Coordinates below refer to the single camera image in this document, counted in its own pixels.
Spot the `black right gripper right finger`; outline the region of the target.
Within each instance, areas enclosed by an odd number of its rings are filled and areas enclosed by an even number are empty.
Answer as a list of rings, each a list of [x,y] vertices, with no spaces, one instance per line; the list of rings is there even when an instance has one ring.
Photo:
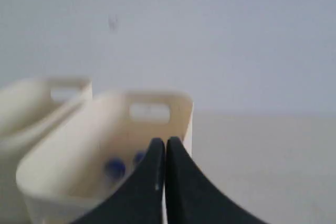
[[[218,190],[178,137],[166,144],[165,199],[168,223],[264,223]]]

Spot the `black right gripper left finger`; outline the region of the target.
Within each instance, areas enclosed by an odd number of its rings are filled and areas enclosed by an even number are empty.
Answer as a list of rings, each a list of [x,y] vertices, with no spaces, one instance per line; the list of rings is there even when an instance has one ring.
[[[134,172],[104,202],[73,223],[162,223],[165,144],[153,138]]]

